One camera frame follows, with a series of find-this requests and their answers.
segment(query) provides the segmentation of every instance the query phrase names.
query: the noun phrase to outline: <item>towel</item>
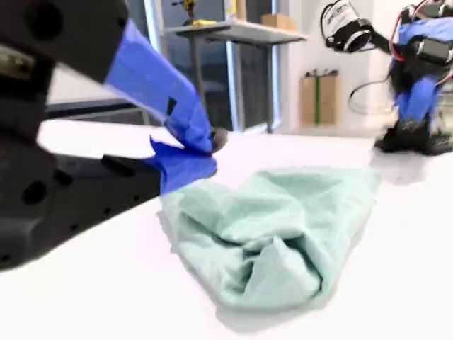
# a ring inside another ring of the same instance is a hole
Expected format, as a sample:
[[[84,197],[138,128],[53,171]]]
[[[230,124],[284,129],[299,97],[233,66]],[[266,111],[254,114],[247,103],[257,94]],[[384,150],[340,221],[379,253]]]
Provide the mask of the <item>towel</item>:
[[[277,169],[161,200],[178,253],[215,300],[279,312],[327,301],[380,183],[365,170]]]

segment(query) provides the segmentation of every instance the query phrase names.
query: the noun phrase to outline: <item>shelf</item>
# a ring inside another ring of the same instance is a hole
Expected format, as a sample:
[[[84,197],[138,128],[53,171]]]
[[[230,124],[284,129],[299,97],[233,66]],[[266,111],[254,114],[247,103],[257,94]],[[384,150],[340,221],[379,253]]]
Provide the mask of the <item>shelf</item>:
[[[234,43],[273,46],[307,40],[306,35],[280,30],[246,21],[221,21],[203,26],[181,26],[165,30],[165,34],[200,37],[207,40],[230,40]]]

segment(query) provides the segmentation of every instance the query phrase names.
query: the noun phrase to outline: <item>metal table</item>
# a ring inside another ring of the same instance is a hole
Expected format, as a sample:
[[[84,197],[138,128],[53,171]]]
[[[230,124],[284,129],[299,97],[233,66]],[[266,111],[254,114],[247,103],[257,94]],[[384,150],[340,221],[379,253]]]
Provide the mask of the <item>metal table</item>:
[[[195,70],[195,87],[200,94],[203,104],[206,104],[205,90],[203,88],[203,75],[198,47],[198,39],[232,41],[236,44],[253,45],[266,49],[268,55],[268,90],[269,90],[269,110],[267,117],[267,129],[269,133],[273,131],[273,73],[272,73],[272,47],[295,43],[307,39],[307,36],[292,33],[286,30],[271,28],[257,23],[246,21],[221,21],[203,26],[181,26],[165,30],[166,34],[176,34],[187,38],[190,41],[190,58]],[[237,81],[239,105],[242,103],[241,79]],[[241,127],[245,127],[243,110],[238,110]]]

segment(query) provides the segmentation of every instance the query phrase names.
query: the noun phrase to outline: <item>yellow object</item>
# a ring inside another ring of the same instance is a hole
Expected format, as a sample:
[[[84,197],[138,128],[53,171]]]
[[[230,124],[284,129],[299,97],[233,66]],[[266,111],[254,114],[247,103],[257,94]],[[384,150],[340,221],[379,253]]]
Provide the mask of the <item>yellow object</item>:
[[[226,19],[247,21],[247,0],[228,0],[225,4]]]
[[[213,20],[195,20],[193,23],[192,23],[192,26],[205,26],[205,25],[212,25],[213,23],[216,23],[216,21],[213,21]]]

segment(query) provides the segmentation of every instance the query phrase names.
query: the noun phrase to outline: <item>red wire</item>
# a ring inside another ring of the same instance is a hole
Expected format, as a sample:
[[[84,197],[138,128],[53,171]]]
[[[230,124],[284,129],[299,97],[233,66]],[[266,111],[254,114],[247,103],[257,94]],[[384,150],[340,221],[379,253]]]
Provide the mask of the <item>red wire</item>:
[[[391,55],[393,55],[394,58],[395,58],[396,60],[398,60],[399,62],[404,62],[404,61],[406,61],[406,59],[404,59],[402,56],[400,56],[400,55],[395,51],[395,48],[394,48],[395,34],[396,34],[396,31],[398,30],[399,22],[400,22],[402,16],[403,16],[403,13],[400,12],[400,14],[398,15],[398,18],[396,19],[396,24],[395,24],[394,32],[392,33],[391,39],[390,39],[390,41],[389,41],[390,53],[391,53]]]

